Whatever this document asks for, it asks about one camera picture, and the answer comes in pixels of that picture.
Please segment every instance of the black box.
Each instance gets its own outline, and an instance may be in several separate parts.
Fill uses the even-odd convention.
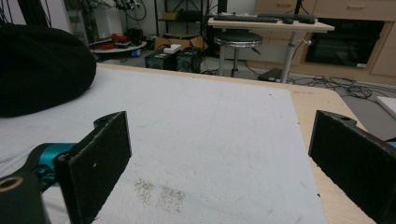
[[[183,49],[177,55],[177,68],[179,72],[201,73],[202,52],[200,49]]]
[[[157,50],[145,58],[146,67],[176,71],[176,55],[163,53],[163,50]]]

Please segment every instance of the smudge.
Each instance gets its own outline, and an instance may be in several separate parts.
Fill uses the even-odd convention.
[[[142,203],[149,204],[154,185],[143,179],[138,179],[134,183],[134,191],[136,191],[137,197],[142,200]]]
[[[186,197],[186,193],[170,189],[168,187],[163,187],[160,198],[157,204],[161,209],[170,213],[180,213],[183,208],[183,200]]]

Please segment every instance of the metal stool leg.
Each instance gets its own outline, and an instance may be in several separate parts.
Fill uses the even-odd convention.
[[[233,51],[233,70],[231,70],[231,77],[233,77],[233,74],[238,71],[238,56],[239,56],[239,48],[234,48],[234,51]]]
[[[223,76],[223,65],[224,65],[224,55],[225,55],[225,47],[220,45],[220,64],[219,64],[219,76]]]

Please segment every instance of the power strip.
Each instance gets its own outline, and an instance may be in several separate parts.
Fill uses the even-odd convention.
[[[173,45],[171,45],[170,48],[163,49],[163,52],[173,54],[173,53],[176,53],[180,49],[181,49],[181,45],[173,44]]]

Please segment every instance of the equipment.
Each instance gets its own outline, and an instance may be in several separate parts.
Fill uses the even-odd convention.
[[[71,223],[92,223],[132,156],[126,112],[97,119],[77,144],[46,143],[0,178],[0,220],[50,223],[41,193],[59,182]]]
[[[163,50],[157,50],[145,58],[146,67],[154,69],[176,70],[176,54],[167,54]]]
[[[376,223],[396,222],[396,139],[384,142],[356,120],[317,111],[309,156]]]
[[[285,13],[261,13],[257,15],[259,18],[277,18],[281,20],[286,20],[286,21],[299,21],[301,23],[306,23],[306,24],[315,24],[316,22],[316,16],[314,15],[299,15],[299,14],[285,14]]]
[[[177,71],[201,73],[202,52],[200,49],[183,49],[177,55]]]
[[[253,21],[253,22],[277,22],[277,19],[271,17],[256,17],[256,16],[215,16],[214,21]]]

